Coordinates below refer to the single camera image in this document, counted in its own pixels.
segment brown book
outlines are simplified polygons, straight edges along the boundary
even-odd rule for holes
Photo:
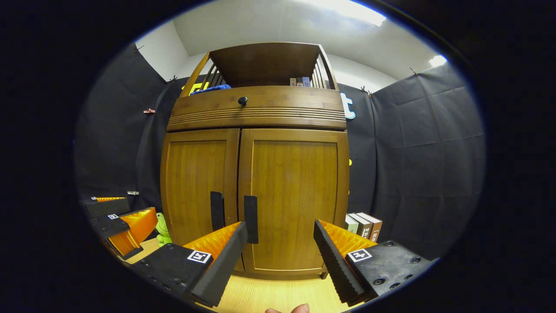
[[[382,228],[382,221],[379,220],[378,218],[374,218],[368,214],[365,214],[363,212],[361,213],[357,213],[359,216],[363,217],[364,219],[366,219],[367,221],[373,223],[373,226],[371,227],[371,233],[369,235],[369,239],[372,242],[376,242],[379,238],[379,234],[380,234],[380,229]]]
[[[363,238],[369,239],[369,233],[371,231],[371,227],[373,226],[373,223],[367,221],[366,219],[364,219],[361,216],[358,216],[355,213],[350,213],[348,214],[348,216],[359,223],[359,226],[357,228],[357,234]]]

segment white wall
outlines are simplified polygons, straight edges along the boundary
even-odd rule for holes
[[[348,85],[357,89],[365,86],[365,89],[370,92],[375,92],[394,82],[397,82],[395,78],[375,70],[372,67],[328,53],[326,55],[330,61],[330,66],[334,71],[336,82],[339,84]],[[178,77],[182,78],[191,76],[191,73],[204,56],[205,53],[190,56],[182,69],[179,71],[180,74]],[[208,62],[201,73],[206,74],[211,65],[212,62]]]
[[[176,75],[178,78],[187,77],[180,73],[189,59],[174,26],[170,20],[135,42],[141,55],[162,76],[169,81]]]

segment green frog toy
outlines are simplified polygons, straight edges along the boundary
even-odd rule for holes
[[[168,227],[166,227],[164,214],[156,213],[156,217],[158,218],[158,223],[156,223],[156,230],[159,233],[159,235],[156,235],[156,239],[158,239],[158,246],[162,247],[167,243],[172,243],[172,239],[170,239],[170,233],[168,233]]]

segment ceiling light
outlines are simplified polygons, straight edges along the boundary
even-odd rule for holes
[[[371,10],[349,0],[297,0],[300,2],[314,4],[319,7],[335,10],[336,12],[351,18],[362,19],[363,21],[370,22],[374,25],[380,26],[386,20],[382,14]]]
[[[443,56],[435,56],[431,60],[429,60],[429,63],[433,67],[437,67],[439,65],[442,65],[442,64],[446,63],[446,58],[443,57]]]

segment blue cloth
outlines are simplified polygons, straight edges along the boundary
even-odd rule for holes
[[[200,94],[201,92],[207,92],[207,91],[212,91],[212,90],[220,90],[220,89],[231,89],[232,87],[230,87],[230,85],[218,85],[218,86],[214,86],[214,87],[210,87],[204,90],[197,90],[195,92],[192,92],[191,94]]]

